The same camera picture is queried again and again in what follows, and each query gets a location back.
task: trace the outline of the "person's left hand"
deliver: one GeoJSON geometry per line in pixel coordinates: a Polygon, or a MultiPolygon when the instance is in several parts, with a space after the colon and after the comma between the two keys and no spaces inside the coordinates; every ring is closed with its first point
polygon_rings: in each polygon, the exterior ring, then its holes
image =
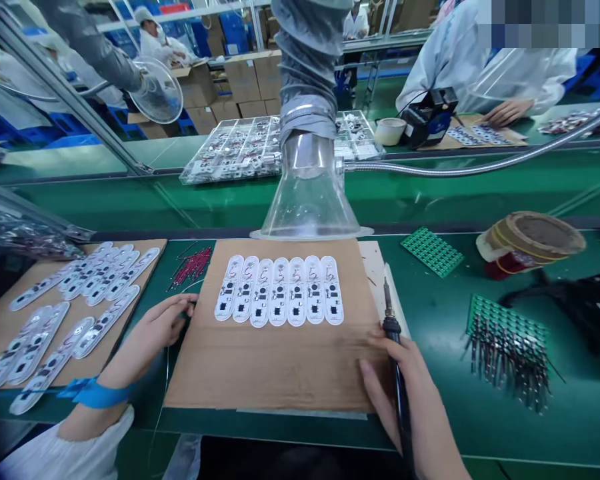
{"type": "Polygon", "coordinates": [[[533,100],[507,100],[482,117],[482,122],[494,128],[505,127],[522,117],[533,106],[533,100]]]}
{"type": "Polygon", "coordinates": [[[155,356],[178,340],[185,325],[181,313],[192,316],[196,300],[195,293],[181,293],[148,310],[103,370],[98,383],[122,389],[138,380],[155,356]]]}

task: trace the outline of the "hand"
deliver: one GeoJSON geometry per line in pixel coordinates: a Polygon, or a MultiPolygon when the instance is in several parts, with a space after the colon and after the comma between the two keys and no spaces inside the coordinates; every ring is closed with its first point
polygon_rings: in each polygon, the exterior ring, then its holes
{"type": "MultiPolygon", "coordinates": [[[[405,378],[416,476],[428,480],[470,479],[455,445],[442,398],[416,344],[401,339],[401,345],[398,345],[386,338],[382,330],[370,332],[369,336],[370,344],[386,350],[398,362],[405,378]]],[[[382,426],[398,452],[402,453],[394,406],[371,364],[360,360],[360,370],[382,426]]]]}
{"type": "Polygon", "coordinates": [[[185,325],[180,314],[193,315],[197,294],[174,295],[154,306],[133,328],[120,350],[103,370],[98,383],[122,389],[136,382],[163,348],[173,345],[185,325]]]}
{"type": "Polygon", "coordinates": [[[504,127],[522,117],[533,104],[533,100],[507,100],[482,117],[482,121],[494,128],[504,127]]]}

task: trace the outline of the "clear plastic funnel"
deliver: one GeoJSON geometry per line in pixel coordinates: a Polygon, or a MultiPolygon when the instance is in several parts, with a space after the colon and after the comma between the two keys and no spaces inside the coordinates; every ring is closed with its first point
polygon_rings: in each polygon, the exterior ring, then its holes
{"type": "Polygon", "coordinates": [[[294,133],[283,146],[282,179],[256,239],[340,240],[372,235],[361,227],[336,172],[333,140],[294,133]]]}
{"type": "Polygon", "coordinates": [[[502,49],[467,93],[489,100],[534,100],[540,96],[556,49],[502,49]]]}
{"type": "Polygon", "coordinates": [[[172,123],[182,113],[182,89],[164,64],[150,57],[138,57],[134,63],[143,78],[142,90],[129,92],[131,99],[146,118],[156,123],[172,123]]]}

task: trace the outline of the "worker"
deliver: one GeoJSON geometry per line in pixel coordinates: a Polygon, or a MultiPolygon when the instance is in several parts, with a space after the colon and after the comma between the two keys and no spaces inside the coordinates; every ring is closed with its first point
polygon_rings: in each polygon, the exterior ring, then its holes
{"type": "MultiPolygon", "coordinates": [[[[109,403],[110,389],[124,391],[138,382],[154,358],[166,346],[178,340],[185,324],[181,314],[192,316],[193,302],[197,299],[196,294],[181,293],[148,310],[97,378],[92,398],[96,395],[101,405],[109,403]]],[[[401,341],[403,343],[399,345],[388,340],[382,330],[369,334],[370,344],[392,356],[405,378],[409,392],[416,475],[421,479],[468,480],[469,474],[453,439],[440,393],[431,380],[422,354],[414,342],[406,339],[401,341]]],[[[360,360],[360,369],[371,403],[389,438],[400,451],[395,410],[371,364],[360,360]]],[[[126,400],[101,409],[78,403],[63,422],[30,440],[3,460],[0,463],[0,478],[114,479],[117,476],[116,449],[131,427],[133,414],[133,407],[126,400]]]]}
{"type": "MultiPolygon", "coordinates": [[[[349,12],[345,18],[345,27],[343,31],[345,40],[358,40],[366,37],[369,34],[369,19],[367,18],[367,10],[360,8],[360,0],[353,0],[353,10],[349,12]]],[[[362,58],[362,52],[345,53],[343,62],[358,63],[362,58]]],[[[355,87],[358,85],[358,67],[345,68],[343,74],[346,75],[345,85],[349,86],[351,98],[355,98],[355,87]]]]}
{"type": "MultiPolygon", "coordinates": [[[[1,71],[0,82],[9,83],[1,71]]],[[[2,88],[0,88],[0,117],[20,131],[30,128],[52,128],[51,122],[32,104],[2,88]]]]}
{"type": "Polygon", "coordinates": [[[167,68],[180,64],[183,67],[198,60],[189,49],[175,38],[168,37],[162,26],[153,18],[146,7],[138,7],[133,12],[140,24],[140,53],[164,63],[167,68]]]}
{"type": "Polygon", "coordinates": [[[481,48],[477,23],[481,2],[465,0],[433,30],[395,101],[398,112],[422,100],[430,89],[452,87],[457,112],[482,113],[484,122],[498,128],[540,115],[562,98],[562,83],[575,75],[577,49],[481,48]],[[496,69],[507,74],[493,75],[498,81],[482,95],[486,82],[479,81],[496,69]]]}
{"type": "MultiPolygon", "coordinates": [[[[46,52],[56,65],[60,66],[60,68],[65,71],[74,71],[79,80],[87,88],[93,88],[104,82],[104,79],[97,74],[90,64],[85,62],[84,58],[82,58],[78,52],[69,47],[62,49],[59,40],[60,39],[54,35],[48,35],[38,40],[38,43],[45,48],[46,52]],[[66,53],[60,54],[60,50],[64,50],[66,53]]],[[[127,108],[124,94],[114,86],[100,90],[95,96],[100,98],[100,100],[108,107],[120,109],[127,108]]]]}
{"type": "MultiPolygon", "coordinates": [[[[0,72],[8,78],[13,86],[24,93],[39,97],[55,98],[57,95],[26,69],[16,58],[0,50],[0,72]]],[[[70,110],[60,101],[29,100],[32,104],[46,113],[70,113],[70,110]]]]}

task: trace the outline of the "white lab coat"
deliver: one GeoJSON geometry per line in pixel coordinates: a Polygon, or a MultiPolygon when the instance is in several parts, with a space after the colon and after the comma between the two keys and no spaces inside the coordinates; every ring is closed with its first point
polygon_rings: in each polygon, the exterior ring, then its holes
{"type": "MultiPolygon", "coordinates": [[[[70,49],[68,54],[58,58],[58,60],[64,60],[66,63],[68,63],[67,68],[70,71],[74,71],[87,88],[95,87],[96,85],[104,82],[104,79],[98,75],[95,69],[73,49],[70,49]]],[[[110,107],[122,109],[127,108],[127,104],[123,98],[124,95],[114,86],[105,88],[97,93],[96,96],[110,107]]]]}
{"type": "MultiPolygon", "coordinates": [[[[450,15],[444,18],[425,42],[409,74],[402,92],[395,101],[401,111],[411,101],[418,102],[431,88],[453,87],[458,97],[458,112],[486,114],[500,101],[476,98],[467,94],[468,87],[480,76],[489,59],[490,48],[480,48],[478,40],[477,0],[465,0],[450,15]]],[[[506,58],[513,49],[502,49],[491,62],[506,58]]],[[[538,85],[540,92],[535,104],[526,113],[540,115],[554,106],[564,95],[562,82],[575,75],[577,49],[555,49],[545,74],[544,84],[538,85]]],[[[520,81],[528,79],[528,72],[518,71],[520,81]]]]}
{"type": "Polygon", "coordinates": [[[4,480],[116,480],[115,454],[133,423],[128,406],[118,423],[87,441],[58,438],[60,424],[24,444],[0,463],[4,480]]]}
{"type": "Polygon", "coordinates": [[[171,68],[171,62],[178,62],[184,65],[190,65],[195,62],[197,57],[192,55],[184,44],[178,42],[175,38],[165,37],[167,40],[166,44],[160,43],[160,41],[151,35],[146,30],[140,29],[140,54],[147,57],[155,58],[162,62],[167,68],[171,68]],[[175,52],[181,52],[186,55],[186,58],[178,57],[175,52]]]}
{"type": "MultiPolygon", "coordinates": [[[[24,68],[16,58],[6,52],[0,54],[0,71],[10,80],[18,90],[38,95],[40,97],[56,97],[57,95],[47,88],[29,70],[24,68]]],[[[61,102],[42,102],[30,100],[32,104],[46,113],[71,113],[61,102]]]]}
{"type": "Polygon", "coordinates": [[[2,90],[2,88],[0,88],[0,116],[16,130],[51,126],[49,120],[32,104],[2,90]]]}
{"type": "Polygon", "coordinates": [[[369,19],[367,18],[367,10],[364,7],[360,7],[358,10],[358,16],[353,20],[351,12],[347,14],[345,18],[344,38],[347,39],[360,39],[366,37],[369,34],[369,19]]]}

